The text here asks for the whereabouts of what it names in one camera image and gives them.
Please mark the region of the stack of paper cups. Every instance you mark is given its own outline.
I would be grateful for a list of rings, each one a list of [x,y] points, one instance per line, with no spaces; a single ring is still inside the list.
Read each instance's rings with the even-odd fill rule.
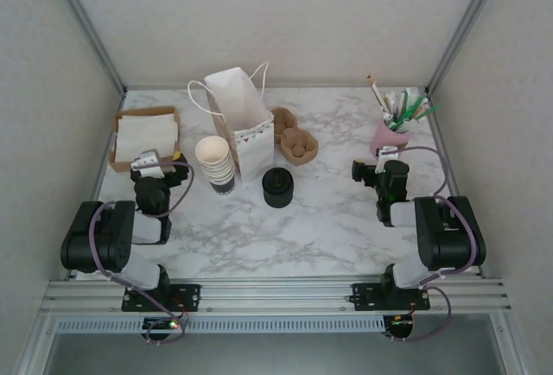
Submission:
[[[200,167],[217,194],[229,194],[234,189],[235,167],[230,156],[213,165],[201,162]]]

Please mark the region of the white paper bag with handles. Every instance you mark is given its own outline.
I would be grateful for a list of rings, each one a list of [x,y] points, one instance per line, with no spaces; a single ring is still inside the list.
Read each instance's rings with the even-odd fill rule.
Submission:
[[[257,178],[274,162],[274,115],[264,102],[268,68],[267,61],[252,74],[234,67],[187,85],[192,103],[212,116],[228,143],[242,181]]]

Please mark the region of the single black cup lid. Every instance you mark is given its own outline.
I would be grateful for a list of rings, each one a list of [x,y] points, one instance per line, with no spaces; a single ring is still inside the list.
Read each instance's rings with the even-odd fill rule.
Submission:
[[[264,174],[262,179],[264,192],[271,195],[292,192],[293,186],[293,176],[286,168],[271,168]]]

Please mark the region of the brown cardboard tray box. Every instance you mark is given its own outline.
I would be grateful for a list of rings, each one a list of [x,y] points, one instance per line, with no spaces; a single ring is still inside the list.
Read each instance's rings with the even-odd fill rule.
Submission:
[[[180,151],[179,133],[180,133],[181,119],[180,119],[179,112],[173,106],[160,106],[160,107],[150,107],[150,108],[142,108],[142,109],[132,109],[128,111],[119,112],[116,115],[115,124],[114,124],[116,139],[117,139],[117,133],[118,133],[118,121],[122,118],[123,115],[155,116],[155,115],[162,115],[162,114],[169,114],[169,113],[173,113],[175,115],[175,121],[178,123],[178,142],[175,143],[174,153],[171,156],[167,156],[167,157],[159,156],[159,159],[162,162],[169,162],[173,159],[175,152]],[[118,173],[129,171],[131,169],[130,164],[133,161],[132,162],[114,162],[115,148],[116,148],[116,141],[115,141],[115,144],[113,145],[113,150],[110,153],[110,158],[109,158],[110,166],[113,168],[115,172],[118,172]]]

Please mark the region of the white paper napkins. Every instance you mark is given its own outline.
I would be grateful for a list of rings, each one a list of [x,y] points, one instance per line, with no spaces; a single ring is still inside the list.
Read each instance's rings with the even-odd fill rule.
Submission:
[[[154,149],[160,157],[171,156],[178,142],[178,123],[173,113],[155,116],[123,115],[118,121],[114,162],[132,162]]]

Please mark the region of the pink straw holder cup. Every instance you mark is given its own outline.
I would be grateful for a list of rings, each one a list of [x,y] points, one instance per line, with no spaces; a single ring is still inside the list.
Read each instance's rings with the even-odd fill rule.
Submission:
[[[378,152],[385,146],[396,146],[402,149],[407,145],[412,136],[412,132],[397,133],[392,131],[387,127],[385,121],[381,120],[369,146],[371,155],[378,159]]]

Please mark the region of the white straw with brown tip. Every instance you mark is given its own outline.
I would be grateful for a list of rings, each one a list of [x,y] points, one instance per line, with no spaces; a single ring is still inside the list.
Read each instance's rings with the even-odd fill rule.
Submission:
[[[366,78],[367,78],[368,84],[369,84],[370,88],[372,89],[372,92],[373,92],[376,100],[378,101],[378,104],[381,107],[382,111],[384,113],[388,113],[390,111],[389,107],[386,104],[383,96],[381,95],[381,93],[380,93],[380,91],[379,91],[379,89],[376,85],[375,79],[370,74]]]

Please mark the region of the small controller circuit board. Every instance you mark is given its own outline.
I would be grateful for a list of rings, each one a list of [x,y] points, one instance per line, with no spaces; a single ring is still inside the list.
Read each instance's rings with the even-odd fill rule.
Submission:
[[[385,336],[389,338],[408,338],[414,327],[411,315],[387,315],[384,317]]]
[[[169,334],[173,331],[180,331],[179,322],[175,319],[157,317],[145,317],[142,325],[143,331],[150,331],[157,334]]]

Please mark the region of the aluminium side rail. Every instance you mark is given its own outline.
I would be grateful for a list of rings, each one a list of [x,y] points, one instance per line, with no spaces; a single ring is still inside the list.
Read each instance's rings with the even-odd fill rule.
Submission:
[[[116,133],[115,133],[114,124],[115,124],[116,115],[119,112],[121,112],[121,110],[123,110],[124,103],[127,99],[128,93],[129,93],[129,89],[125,87],[124,91],[121,93],[119,97],[118,106],[115,112],[113,113],[112,116],[109,116],[108,118],[108,127],[109,127],[108,136],[105,141],[105,146],[103,148],[101,158],[99,159],[99,165],[94,170],[95,176],[94,176],[94,182],[92,184],[92,190],[85,197],[84,202],[96,200],[99,197],[99,193],[101,190],[103,180],[105,178],[105,172],[107,170],[107,166],[110,158],[111,146],[114,144],[114,140],[115,140]]]
[[[461,192],[459,190],[457,181],[454,177],[453,164],[450,161],[447,147],[443,138],[442,129],[438,120],[438,111],[434,111],[430,116],[427,116],[428,124],[432,133],[432,136],[435,140],[436,148],[443,154],[448,165],[448,190],[452,196],[460,196]]]

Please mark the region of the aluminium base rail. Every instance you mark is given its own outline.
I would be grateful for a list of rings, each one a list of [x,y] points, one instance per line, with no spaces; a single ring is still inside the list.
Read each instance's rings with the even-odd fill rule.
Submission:
[[[202,278],[179,283],[201,286],[198,315],[353,315],[349,302],[356,282],[369,276],[305,278]],[[435,283],[457,315],[510,313],[511,304],[499,279],[464,274]],[[51,282],[40,312],[53,315],[120,315],[124,288],[107,281]]]

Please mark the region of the aluminium frame post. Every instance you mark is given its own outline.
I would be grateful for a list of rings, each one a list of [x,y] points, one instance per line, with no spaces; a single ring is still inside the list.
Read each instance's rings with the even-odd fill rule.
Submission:
[[[124,84],[114,63],[109,57],[103,42],[100,40],[100,37],[86,12],[86,9],[82,5],[82,2],[80,0],[64,0],[64,2],[73,15],[73,18],[78,24],[86,41],[92,47],[92,50],[95,53],[99,64],[103,68],[107,78],[115,87],[118,94],[124,98],[127,93],[127,87]]]
[[[478,20],[480,13],[484,9],[488,0],[470,0],[465,12],[442,54],[439,63],[431,76],[429,83],[425,87],[425,92],[431,98],[433,97],[440,84],[446,78],[449,69],[454,63],[454,60],[466,41],[474,24]]]

